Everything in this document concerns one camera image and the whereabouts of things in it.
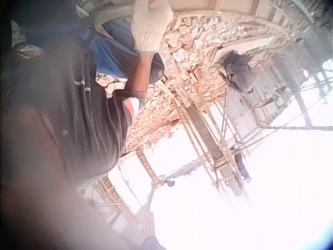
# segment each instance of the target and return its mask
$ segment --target bright sky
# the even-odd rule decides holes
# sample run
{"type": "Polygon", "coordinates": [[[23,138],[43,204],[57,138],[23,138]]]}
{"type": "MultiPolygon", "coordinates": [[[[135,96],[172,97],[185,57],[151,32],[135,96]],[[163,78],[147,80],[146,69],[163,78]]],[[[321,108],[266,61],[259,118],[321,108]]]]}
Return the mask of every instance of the bright sky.
{"type": "MultiPolygon", "coordinates": [[[[318,100],[318,90],[302,95],[307,106],[318,100]]],[[[327,100],[330,105],[319,103],[309,111],[313,125],[332,125],[333,97],[327,100]]],[[[281,126],[299,112],[293,102],[272,125],[281,126]]],[[[304,121],[300,117],[290,125],[304,121]]],[[[180,146],[183,140],[168,145],[171,152],[182,152],[165,152],[168,166],[191,161],[180,146]]],[[[253,210],[239,202],[236,215],[225,208],[203,169],[177,178],[175,187],[155,193],[156,236],[168,250],[318,249],[314,244],[333,233],[332,153],[333,132],[283,130],[270,136],[247,159],[253,210]]]]}

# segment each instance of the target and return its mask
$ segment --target construction site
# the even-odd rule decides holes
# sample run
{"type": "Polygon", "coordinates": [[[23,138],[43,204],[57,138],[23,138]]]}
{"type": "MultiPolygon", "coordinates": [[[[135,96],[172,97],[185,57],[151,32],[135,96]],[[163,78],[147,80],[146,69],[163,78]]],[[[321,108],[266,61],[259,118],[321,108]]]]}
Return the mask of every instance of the construction site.
{"type": "MultiPolygon", "coordinates": [[[[169,3],[174,16],[159,52],[164,76],[149,85],[146,105],[135,118],[117,165],[94,183],[77,188],[110,226],[136,244],[156,235],[150,209],[154,196],[159,189],[172,189],[178,178],[191,178],[203,169],[212,192],[232,215],[240,206],[252,206],[247,186],[255,179],[245,166],[271,134],[333,132],[331,122],[317,126],[309,115],[313,106],[327,102],[332,94],[332,20],[326,17],[324,4],[314,0],[169,3]],[[253,72],[254,81],[244,93],[228,87],[217,63],[234,51],[246,56],[253,72]],[[302,97],[310,90],[318,93],[311,106],[302,97]],[[291,103],[297,103],[298,114],[276,125],[274,121],[291,103]],[[304,125],[294,126],[296,119],[304,125]]],[[[130,18],[133,8],[131,0],[79,1],[76,7],[81,18],[94,16],[96,30],[112,19],[130,18]]],[[[126,83],[105,74],[96,81],[108,96],[126,83]]]]}

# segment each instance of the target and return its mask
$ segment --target dark shirt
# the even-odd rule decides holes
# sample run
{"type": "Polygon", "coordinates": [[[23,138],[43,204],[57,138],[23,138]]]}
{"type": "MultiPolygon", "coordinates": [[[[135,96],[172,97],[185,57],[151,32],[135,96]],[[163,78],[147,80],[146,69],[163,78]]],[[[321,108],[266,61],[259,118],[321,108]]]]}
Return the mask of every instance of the dark shirt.
{"type": "Polygon", "coordinates": [[[31,59],[18,55],[20,48],[12,49],[2,72],[3,117],[21,107],[46,114],[71,183],[107,173],[117,163],[133,121],[129,100],[142,106],[144,93],[117,90],[107,99],[95,82],[91,53],[78,39],[50,42],[31,59]]]}

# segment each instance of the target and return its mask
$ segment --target worker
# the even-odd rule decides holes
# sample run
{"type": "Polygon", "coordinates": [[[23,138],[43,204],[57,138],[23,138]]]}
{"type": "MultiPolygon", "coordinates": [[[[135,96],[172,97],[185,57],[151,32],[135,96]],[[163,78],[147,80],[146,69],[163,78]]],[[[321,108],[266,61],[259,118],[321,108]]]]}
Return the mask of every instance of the worker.
{"type": "MultiPolygon", "coordinates": [[[[230,150],[234,151],[235,147],[234,146],[231,147],[230,150]]],[[[236,162],[236,165],[237,165],[237,168],[239,170],[240,175],[243,177],[243,179],[246,182],[249,183],[252,180],[252,178],[250,177],[249,172],[248,172],[248,170],[246,169],[246,167],[245,167],[245,165],[243,163],[243,157],[241,155],[241,152],[237,152],[234,155],[234,159],[235,159],[235,162],[236,162]]]]}
{"type": "MultiPolygon", "coordinates": [[[[55,13],[69,1],[38,2],[45,13],[29,8],[22,13],[37,18],[36,27],[46,21],[70,27],[71,17],[58,20],[55,13]]],[[[74,32],[42,46],[22,43],[2,55],[2,249],[136,249],[75,187],[106,174],[118,161],[172,16],[167,0],[151,5],[136,0],[131,31],[137,60],[125,88],[109,99],[95,82],[87,40],[74,32]]]]}
{"type": "MultiPolygon", "coordinates": [[[[110,20],[95,30],[86,26],[77,16],[75,4],[75,0],[57,0],[50,4],[42,0],[15,0],[12,18],[25,34],[27,43],[41,47],[55,36],[76,33],[90,47],[98,73],[128,78],[138,56],[130,19],[110,20]],[[37,17],[28,15],[27,10],[33,10],[33,15],[37,17]]],[[[164,64],[160,55],[155,53],[149,83],[155,83],[163,76],[164,64]]]]}

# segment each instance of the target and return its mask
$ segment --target work glove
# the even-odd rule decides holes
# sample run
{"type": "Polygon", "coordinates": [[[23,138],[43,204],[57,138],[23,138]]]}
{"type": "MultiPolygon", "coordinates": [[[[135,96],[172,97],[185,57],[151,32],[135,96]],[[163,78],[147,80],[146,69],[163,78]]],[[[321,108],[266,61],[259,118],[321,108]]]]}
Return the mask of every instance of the work glove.
{"type": "Polygon", "coordinates": [[[163,34],[173,17],[167,0],[135,0],[131,23],[132,35],[139,53],[156,53],[160,48],[163,34]]]}

